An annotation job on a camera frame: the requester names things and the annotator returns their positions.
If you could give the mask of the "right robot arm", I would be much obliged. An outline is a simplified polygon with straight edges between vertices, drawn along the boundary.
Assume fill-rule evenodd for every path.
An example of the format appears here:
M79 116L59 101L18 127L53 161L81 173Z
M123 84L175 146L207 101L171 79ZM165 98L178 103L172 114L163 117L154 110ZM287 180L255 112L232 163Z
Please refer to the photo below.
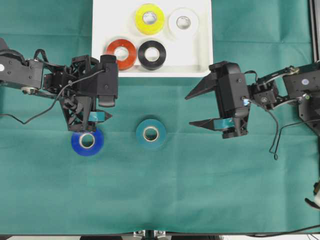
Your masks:
M221 131L224 139L245 136L252 103L266 110L284 104L297 105L298 116L316 135L320 134L320 64L289 66L256 78L248 85L237 63L222 61L209 66L205 76L186 96L191 99L214 92L219 117L192 121L190 125Z

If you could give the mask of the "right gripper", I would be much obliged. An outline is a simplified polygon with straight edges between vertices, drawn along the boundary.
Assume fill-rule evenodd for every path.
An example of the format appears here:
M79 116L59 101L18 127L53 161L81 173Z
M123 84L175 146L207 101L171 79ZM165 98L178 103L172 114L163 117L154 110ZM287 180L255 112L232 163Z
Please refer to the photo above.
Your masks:
M194 127L211 131L221 131L223 139L241 137L248 134L249 114L245 118L232 117L235 102L242 96L266 109L273 108L277 103L279 91L269 82L266 85L253 83L247 85L246 76L238 64L219 62L209 66L210 74L205 76L185 97L185 100L215 91L219 118L191 121Z

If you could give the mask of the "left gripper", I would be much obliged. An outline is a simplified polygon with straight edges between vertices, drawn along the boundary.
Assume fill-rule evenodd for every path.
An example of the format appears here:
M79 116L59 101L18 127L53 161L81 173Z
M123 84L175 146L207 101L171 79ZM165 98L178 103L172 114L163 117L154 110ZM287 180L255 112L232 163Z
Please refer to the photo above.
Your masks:
M97 108L97 77L103 72L99 65L100 59L83 55L72 58L70 66L48 66L50 72L43 76L43 89L57 98L71 132L94 132L98 123L112 117Z

